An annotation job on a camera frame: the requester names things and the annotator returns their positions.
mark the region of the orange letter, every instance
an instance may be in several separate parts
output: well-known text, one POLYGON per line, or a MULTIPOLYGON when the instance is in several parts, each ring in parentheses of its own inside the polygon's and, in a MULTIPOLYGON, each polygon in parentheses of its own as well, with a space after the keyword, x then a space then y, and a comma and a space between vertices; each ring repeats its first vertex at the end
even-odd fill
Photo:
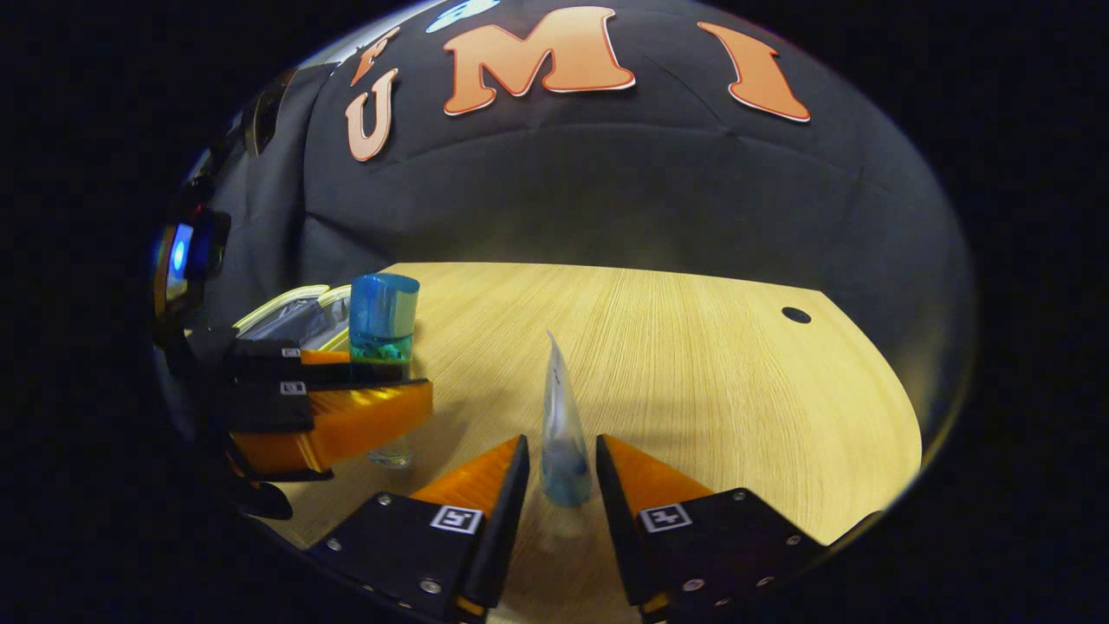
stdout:
POLYGON ((354 83, 362 80, 362 76, 366 75, 366 72, 369 71, 369 68, 374 67, 374 59, 376 59, 381 51, 385 50, 385 44, 389 42, 389 38, 396 34, 398 30, 400 30, 399 25, 393 27, 393 30, 383 34, 376 43, 366 48, 366 51, 362 53, 362 58, 358 59, 358 69, 354 72, 354 79, 350 80, 350 86, 354 86, 354 83))
POLYGON ((350 155, 355 160, 367 161, 381 151, 385 140, 389 136, 389 123, 393 121, 393 79, 397 70, 390 69, 377 79, 370 91, 374 92, 374 109, 377 121, 374 133, 367 136, 362 129, 363 108, 368 93, 363 93, 347 106, 347 140, 350 142, 350 155))
POLYGON ((522 95, 531 88, 539 65, 551 54, 551 72, 543 86, 554 92, 627 89, 635 74, 617 63, 607 21, 615 14, 602 7, 573 7, 551 11, 531 34, 519 40, 496 25, 484 25, 447 41, 455 53, 455 94, 442 106, 447 114, 462 114, 488 106, 497 91, 485 85, 481 68, 509 93, 522 95))
POLYGON ((808 121, 808 109, 793 96, 770 45, 722 25, 698 22, 724 44, 735 65, 735 82, 728 90, 744 104, 794 121, 808 121))

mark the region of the black fabric backdrop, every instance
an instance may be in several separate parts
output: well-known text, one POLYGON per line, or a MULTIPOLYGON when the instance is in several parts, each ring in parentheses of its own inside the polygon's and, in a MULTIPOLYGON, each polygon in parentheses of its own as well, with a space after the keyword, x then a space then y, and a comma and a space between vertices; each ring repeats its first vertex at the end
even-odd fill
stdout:
POLYGON ((234 229, 203 320, 227 326, 284 289, 349 283, 403 260, 628 266, 815 288, 891 364, 927 447, 968 378, 975 304, 954 213, 908 139, 787 41, 676 1, 607 4, 632 88, 549 92, 539 84, 548 58, 526 95, 487 74, 498 90, 490 106, 444 113, 449 39, 486 23, 525 38, 573 6, 505 0, 427 34, 445 8, 433 7, 401 23, 353 86, 359 54, 330 78, 329 67, 299 72, 273 142, 226 167, 214 206, 234 229), (732 61, 698 21, 772 45, 812 121, 736 102, 732 61), (359 162, 346 108, 393 68, 388 140, 359 162))

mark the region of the blue bottle cap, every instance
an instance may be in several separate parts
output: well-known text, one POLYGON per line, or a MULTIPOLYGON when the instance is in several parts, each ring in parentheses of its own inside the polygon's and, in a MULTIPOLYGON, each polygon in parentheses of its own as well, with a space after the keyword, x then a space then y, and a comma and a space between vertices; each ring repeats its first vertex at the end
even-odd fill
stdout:
POLYGON ((393 273, 369 273, 350 284, 350 334, 396 339, 416 331, 419 282, 393 273))

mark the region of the letter m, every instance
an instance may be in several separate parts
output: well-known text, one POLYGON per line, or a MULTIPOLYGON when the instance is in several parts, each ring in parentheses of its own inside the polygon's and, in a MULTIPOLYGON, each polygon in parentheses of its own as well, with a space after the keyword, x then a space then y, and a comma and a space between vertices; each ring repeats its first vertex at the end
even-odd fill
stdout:
POLYGON ((442 49, 455 54, 455 94, 444 112, 462 114, 492 103, 497 91, 485 85, 482 68, 509 93, 523 95, 547 54, 552 57, 551 72, 543 86, 550 91, 631 86, 635 74, 617 63, 609 41, 607 22, 614 14, 603 7, 572 7, 547 13, 523 40, 489 24, 447 41, 442 49))

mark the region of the light wood table surface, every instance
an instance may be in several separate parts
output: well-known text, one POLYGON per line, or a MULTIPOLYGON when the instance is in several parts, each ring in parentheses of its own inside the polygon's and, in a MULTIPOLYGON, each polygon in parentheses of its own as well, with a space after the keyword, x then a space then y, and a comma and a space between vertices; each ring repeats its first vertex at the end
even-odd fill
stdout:
POLYGON ((582 508, 539 490, 543 385, 557 338, 589 448, 614 436, 713 491, 749 488, 821 543, 886 508, 920 466, 905 390, 824 294, 597 266, 405 263, 420 280, 414 375, 435 413, 409 434, 415 466, 355 458, 328 482, 278 484, 294 518, 266 521, 306 549, 380 490, 409 494, 523 433, 528 485, 491 623, 637 623, 617 573, 597 477, 582 508), (807 325, 786 319, 801 308, 807 325))

